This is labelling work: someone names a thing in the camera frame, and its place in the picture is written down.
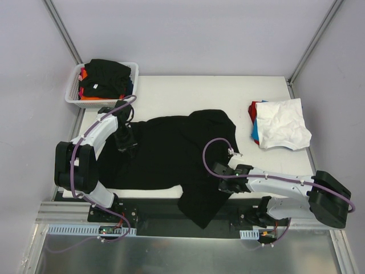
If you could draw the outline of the red t shirt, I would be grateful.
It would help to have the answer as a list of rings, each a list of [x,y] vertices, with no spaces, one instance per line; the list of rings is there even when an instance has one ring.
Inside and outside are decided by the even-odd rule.
[[[259,101],[252,101],[249,108],[248,113],[251,119],[251,122],[254,124],[256,117],[257,117],[257,110],[256,110],[256,104],[259,103]]]

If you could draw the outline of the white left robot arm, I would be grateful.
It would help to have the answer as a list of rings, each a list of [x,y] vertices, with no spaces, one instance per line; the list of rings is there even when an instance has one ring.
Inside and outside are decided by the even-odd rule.
[[[97,152],[112,138],[118,152],[131,156],[135,153],[137,141],[130,126],[135,99],[135,95],[129,95],[113,107],[102,107],[83,134],[69,142],[59,142],[55,149],[55,185],[70,191],[76,199],[102,206],[100,213],[109,222],[120,217],[121,209],[115,204],[117,195],[99,181]]]

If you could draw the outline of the white t shirt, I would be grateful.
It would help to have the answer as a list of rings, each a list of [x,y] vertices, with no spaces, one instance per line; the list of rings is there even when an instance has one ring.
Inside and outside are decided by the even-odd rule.
[[[285,147],[293,151],[307,148],[312,138],[306,128],[299,98],[255,104],[259,146]]]

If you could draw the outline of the white plastic laundry basket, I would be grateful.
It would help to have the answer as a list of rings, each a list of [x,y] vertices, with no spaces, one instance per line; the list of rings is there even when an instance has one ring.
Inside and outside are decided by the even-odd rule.
[[[139,81],[139,65],[135,62],[121,62],[121,64],[129,67],[131,73],[129,78],[132,82],[131,94],[135,95],[137,91],[137,85]],[[67,88],[65,92],[65,101],[67,103],[75,104],[80,108],[101,108],[101,107],[112,107],[116,104],[116,99],[91,99],[91,100],[81,100],[79,99],[80,88],[79,75],[84,69],[84,63],[78,64],[73,69],[71,76],[69,77]]]

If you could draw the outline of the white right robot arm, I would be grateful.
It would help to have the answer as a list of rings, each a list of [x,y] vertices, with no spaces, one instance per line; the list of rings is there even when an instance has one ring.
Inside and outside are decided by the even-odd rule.
[[[326,171],[311,176],[276,174],[239,164],[235,169],[215,163],[218,189],[229,194],[266,193],[256,218],[262,225],[287,218],[316,219],[323,225],[344,229],[352,212],[351,192]]]

